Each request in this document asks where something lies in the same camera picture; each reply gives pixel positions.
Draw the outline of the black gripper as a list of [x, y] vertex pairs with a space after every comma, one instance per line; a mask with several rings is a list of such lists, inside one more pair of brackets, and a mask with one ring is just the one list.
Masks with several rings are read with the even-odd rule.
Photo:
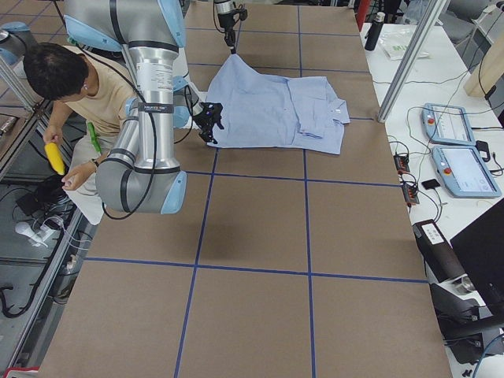
[[237, 50], [235, 48], [236, 34], [233, 26], [224, 27], [224, 41], [226, 42], [227, 46], [230, 46], [229, 47], [230, 54], [236, 55], [237, 54]]
[[200, 129], [198, 135], [205, 143], [217, 144], [213, 137], [213, 127], [216, 125], [220, 130], [224, 130], [221, 123], [223, 106], [219, 102], [200, 102], [199, 105], [202, 111], [195, 115], [195, 123]]

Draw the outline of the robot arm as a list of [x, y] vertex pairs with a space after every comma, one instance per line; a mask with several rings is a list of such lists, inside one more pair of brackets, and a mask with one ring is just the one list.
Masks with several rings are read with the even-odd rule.
[[96, 174], [106, 209], [177, 213], [187, 174], [174, 155], [173, 64], [186, 44], [178, 1], [68, 1], [65, 26], [78, 43], [121, 52], [136, 99]]
[[230, 54], [236, 54], [236, 33], [234, 27], [248, 18], [245, 5], [236, 5], [232, 0], [219, 0], [213, 2], [214, 16], [218, 22], [214, 22], [216, 29], [224, 35], [224, 41], [230, 50]]

